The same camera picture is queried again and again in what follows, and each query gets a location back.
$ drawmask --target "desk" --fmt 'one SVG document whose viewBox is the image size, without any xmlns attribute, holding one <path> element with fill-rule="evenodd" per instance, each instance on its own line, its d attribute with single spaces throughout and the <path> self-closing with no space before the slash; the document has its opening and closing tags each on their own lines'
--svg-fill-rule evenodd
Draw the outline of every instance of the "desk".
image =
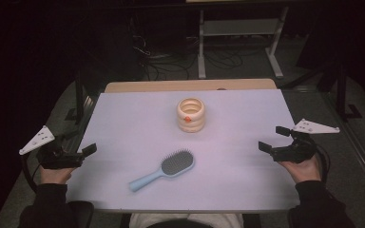
<svg viewBox="0 0 365 228">
<path fill-rule="evenodd" d="M 230 90 L 212 90 L 221 87 Z M 258 140 L 291 143 L 275 133 L 276 125 L 294 125 L 275 88 L 269 79 L 109 84 L 81 143 L 97 143 L 98 151 L 72 174 L 68 200 L 88 200 L 97 209 L 122 213 L 261 213 L 295 206 L 291 177 L 258 150 Z M 205 128 L 198 133 L 177 127 L 176 105 L 188 96 L 202 99 L 207 108 Z M 185 147 L 194 154 L 193 169 L 135 193 L 128 189 L 130 181 L 155 171 L 164 156 Z"/>
</svg>

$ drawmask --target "stacked rings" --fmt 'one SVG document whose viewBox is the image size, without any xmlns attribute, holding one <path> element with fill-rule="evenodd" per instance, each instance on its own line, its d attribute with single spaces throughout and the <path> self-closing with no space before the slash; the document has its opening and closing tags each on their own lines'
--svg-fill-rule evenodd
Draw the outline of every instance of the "stacked rings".
<svg viewBox="0 0 365 228">
<path fill-rule="evenodd" d="M 177 105 L 179 127 L 182 131 L 194 133 L 205 125 L 205 105 L 200 99 L 186 98 Z"/>
</svg>

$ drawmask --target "black long-sleeved shirt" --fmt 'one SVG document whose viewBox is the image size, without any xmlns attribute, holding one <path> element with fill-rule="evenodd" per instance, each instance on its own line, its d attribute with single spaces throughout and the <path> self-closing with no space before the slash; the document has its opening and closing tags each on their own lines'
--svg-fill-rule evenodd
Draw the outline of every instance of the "black long-sleeved shirt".
<svg viewBox="0 0 365 228">
<path fill-rule="evenodd" d="M 321 181 L 308 180 L 296 185 L 300 205 L 290 210 L 289 222 L 295 228 L 355 228 L 345 204 L 335 199 Z M 73 228 L 76 219 L 66 203 L 67 186 L 42 184 L 37 187 L 33 205 L 20 216 L 20 228 Z"/>
</svg>

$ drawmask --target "hairbrush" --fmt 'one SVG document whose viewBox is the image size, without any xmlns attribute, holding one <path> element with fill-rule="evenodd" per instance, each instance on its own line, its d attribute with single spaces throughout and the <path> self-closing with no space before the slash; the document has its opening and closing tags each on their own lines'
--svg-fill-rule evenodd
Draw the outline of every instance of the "hairbrush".
<svg viewBox="0 0 365 228">
<path fill-rule="evenodd" d="M 194 156 L 191 151 L 181 149 L 163 159 L 160 168 L 156 172 L 131 182 L 129 184 L 129 189 L 136 192 L 159 177 L 175 178 L 190 170 L 193 166 Z"/>
</svg>

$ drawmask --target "person's left hand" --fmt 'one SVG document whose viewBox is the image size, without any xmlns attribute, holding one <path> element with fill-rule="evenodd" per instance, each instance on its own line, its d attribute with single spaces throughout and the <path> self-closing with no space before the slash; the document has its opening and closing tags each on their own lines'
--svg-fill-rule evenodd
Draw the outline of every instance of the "person's left hand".
<svg viewBox="0 0 365 228">
<path fill-rule="evenodd" d="M 64 169 L 45 169 L 40 166 L 41 183 L 57 183 L 66 184 L 70 179 L 71 173 L 76 168 L 64 168 Z"/>
</svg>

